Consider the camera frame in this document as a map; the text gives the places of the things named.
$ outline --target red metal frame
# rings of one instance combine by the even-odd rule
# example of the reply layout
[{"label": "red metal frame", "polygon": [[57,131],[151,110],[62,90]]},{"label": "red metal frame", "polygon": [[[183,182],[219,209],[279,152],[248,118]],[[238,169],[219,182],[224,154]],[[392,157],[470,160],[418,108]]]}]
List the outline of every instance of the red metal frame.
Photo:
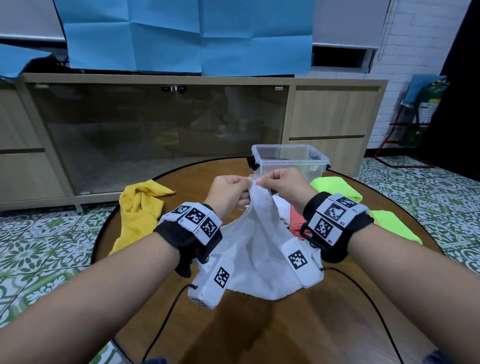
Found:
[{"label": "red metal frame", "polygon": [[[378,154],[380,153],[380,150],[384,147],[385,144],[399,144],[399,143],[402,143],[405,141],[405,135],[407,134],[407,132],[409,131],[409,129],[412,129],[413,127],[418,127],[418,125],[414,124],[414,123],[407,123],[407,122],[398,122],[398,119],[400,118],[400,114],[402,112],[404,108],[404,105],[400,105],[400,110],[398,110],[398,113],[395,117],[395,121],[393,123],[390,123],[390,125],[392,125],[392,130],[390,130],[390,132],[388,133],[388,135],[386,136],[385,140],[382,142],[382,144],[380,144],[380,147],[377,149],[377,151],[375,152],[375,155],[373,156],[377,161],[379,161],[380,163],[383,163],[385,164],[387,167],[390,167],[390,168],[434,168],[435,166],[433,164],[430,164],[428,162],[425,162],[424,160],[421,160],[421,159],[418,159],[418,158],[414,158],[414,157],[411,157],[415,160],[418,160],[419,162],[422,162],[424,163],[425,165],[423,166],[394,166],[388,162],[385,162],[383,159],[380,159],[378,157]],[[402,137],[400,138],[400,140],[390,140],[390,137],[393,135],[394,131],[395,131],[395,128],[397,126],[402,126],[405,128],[405,132],[403,133]],[[421,130],[427,130],[428,129],[428,125],[422,125],[420,126],[420,129]]]}]

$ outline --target hand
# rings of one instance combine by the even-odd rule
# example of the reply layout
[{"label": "hand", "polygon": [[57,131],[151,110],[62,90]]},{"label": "hand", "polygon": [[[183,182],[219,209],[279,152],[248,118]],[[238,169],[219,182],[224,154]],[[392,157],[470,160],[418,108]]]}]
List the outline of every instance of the hand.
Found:
[{"label": "hand", "polygon": [[210,191],[205,199],[216,213],[223,220],[235,206],[245,206],[250,204],[249,187],[252,180],[241,176],[217,176],[210,186]]},{"label": "hand", "polygon": [[296,168],[270,171],[256,182],[263,188],[273,190],[272,193],[278,192],[300,215],[303,215],[305,205],[318,193]]}]

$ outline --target wrist strap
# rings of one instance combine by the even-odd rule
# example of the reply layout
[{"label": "wrist strap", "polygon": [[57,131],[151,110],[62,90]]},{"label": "wrist strap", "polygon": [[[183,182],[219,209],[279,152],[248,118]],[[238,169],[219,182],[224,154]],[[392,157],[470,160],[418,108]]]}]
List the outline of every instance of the wrist strap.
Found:
[{"label": "wrist strap", "polygon": [[180,262],[175,271],[189,278],[192,260],[197,258],[200,263],[206,263],[222,240],[221,224],[222,220],[209,205],[185,202],[164,214],[154,231],[179,250]]},{"label": "wrist strap", "polygon": [[300,235],[322,250],[322,259],[338,263],[347,256],[352,234],[370,225],[369,209],[341,195],[320,192],[305,206]]}]

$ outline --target glass cabinet door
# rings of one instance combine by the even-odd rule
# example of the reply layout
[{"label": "glass cabinet door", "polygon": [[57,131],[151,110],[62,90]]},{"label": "glass cabinet door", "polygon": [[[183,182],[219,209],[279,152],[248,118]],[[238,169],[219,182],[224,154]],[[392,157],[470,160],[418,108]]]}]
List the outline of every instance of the glass cabinet door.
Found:
[{"label": "glass cabinet door", "polygon": [[279,144],[288,87],[29,84],[77,194]]}]

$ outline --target clear plastic container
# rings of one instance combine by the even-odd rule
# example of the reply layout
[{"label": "clear plastic container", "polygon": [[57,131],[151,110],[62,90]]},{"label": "clear plastic container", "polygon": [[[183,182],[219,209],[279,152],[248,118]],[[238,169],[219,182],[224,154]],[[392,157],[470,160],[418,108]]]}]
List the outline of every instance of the clear plastic container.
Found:
[{"label": "clear plastic container", "polygon": [[311,182],[321,177],[330,163],[328,157],[307,144],[255,144],[252,153],[259,165],[255,178],[277,168],[295,167]]}]

